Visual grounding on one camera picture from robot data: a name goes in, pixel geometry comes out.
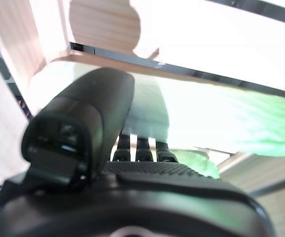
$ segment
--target wooden frame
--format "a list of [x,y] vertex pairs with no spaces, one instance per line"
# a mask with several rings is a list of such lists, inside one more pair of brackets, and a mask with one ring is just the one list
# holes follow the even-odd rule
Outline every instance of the wooden frame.
[[[240,30],[241,36],[235,38],[236,40],[242,39],[251,33],[251,28],[245,22],[246,19],[251,22],[257,21],[261,27],[267,29],[259,33],[266,39],[272,37],[273,42],[265,50],[259,52],[261,57],[257,58],[256,61],[250,61],[251,57],[255,56],[255,52],[252,52],[253,55],[249,52],[248,49],[252,46],[248,42],[247,45],[242,46],[239,53],[229,48],[217,48],[216,52],[207,48],[207,51],[203,52],[198,47],[191,45],[194,41],[203,43],[203,41],[197,40],[199,37],[197,34],[193,34],[201,29],[197,28],[196,30],[194,28],[193,22],[197,18],[194,16],[193,20],[188,21],[182,15],[172,17],[172,10],[176,7],[176,2],[167,1],[166,11],[161,10],[162,4],[163,2],[160,0],[0,1],[0,52],[33,114],[36,114],[39,108],[32,100],[29,91],[32,78],[45,65],[57,60],[110,66],[143,75],[220,85],[217,82],[204,79],[167,73],[157,69],[134,66],[76,52],[70,49],[70,42],[134,54],[138,57],[155,59],[164,63],[202,71],[208,70],[201,61],[211,60],[212,65],[214,65],[214,68],[210,71],[211,73],[285,90],[285,75],[284,78],[281,76],[283,74],[278,66],[285,65],[285,48],[279,51],[280,57],[273,58],[271,54],[271,50],[277,44],[285,44],[285,39],[282,38],[280,38],[281,41],[274,41],[275,37],[278,36],[276,32],[280,34],[282,31],[285,32],[283,23],[273,23],[270,19],[239,12],[236,9],[226,8],[211,2],[203,3],[203,8],[212,7],[215,12],[222,12],[227,16],[226,20],[221,19],[221,24],[227,21],[237,22],[232,25],[235,29],[238,29],[240,22],[245,26],[244,30],[247,32]],[[184,12],[185,16],[190,17],[190,10],[194,10],[194,4],[195,1],[188,0],[183,1],[183,3],[179,2],[179,6],[183,8],[180,12]],[[212,54],[210,59],[205,58],[204,53]],[[228,57],[228,59],[232,59],[232,61],[224,62],[223,56],[225,53],[231,54],[232,58]],[[213,63],[218,61],[220,62],[219,66]],[[262,71],[262,68],[258,65],[260,63],[264,63],[265,71]],[[258,75],[249,71],[253,67],[261,70]],[[229,68],[233,68],[234,72],[227,74],[228,71],[225,69]],[[12,116],[6,121],[0,122],[0,131],[1,134],[10,139],[9,146],[18,147],[21,136],[19,131],[23,130],[26,121],[16,107],[15,102],[9,100],[12,96],[1,82],[0,80],[0,116],[3,114],[2,111],[6,109]],[[12,127],[12,132],[10,133],[10,129],[1,129],[3,124],[5,124],[4,128]],[[12,150],[11,156],[15,157],[15,160],[19,159],[18,151]],[[27,164],[22,163],[20,166],[20,169],[23,169],[27,167]],[[253,192],[285,179],[285,158],[272,159],[251,154],[236,154],[236,156],[220,164],[219,168],[221,177],[224,180],[240,186],[247,192]],[[9,173],[2,175],[0,178],[3,179],[15,171],[19,171],[18,167],[12,168]],[[285,203],[284,197],[285,190],[280,190],[259,198],[259,201],[272,215],[273,221],[277,223],[278,232],[282,236],[285,233],[285,221],[282,221],[280,217],[284,216],[285,218],[285,208],[278,210],[274,206],[280,205],[281,202]]]

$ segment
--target black textured grip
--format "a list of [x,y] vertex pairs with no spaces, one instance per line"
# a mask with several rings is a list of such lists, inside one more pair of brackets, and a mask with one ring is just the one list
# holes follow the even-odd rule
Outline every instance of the black textured grip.
[[102,174],[143,173],[202,176],[184,164],[170,162],[108,162]]

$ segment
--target green fabric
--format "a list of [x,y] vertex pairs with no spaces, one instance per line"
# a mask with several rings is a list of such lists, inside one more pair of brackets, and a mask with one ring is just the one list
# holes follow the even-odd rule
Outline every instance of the green fabric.
[[197,151],[173,150],[171,152],[176,155],[179,163],[187,165],[204,176],[219,178],[219,171],[216,165],[208,159],[207,154]]

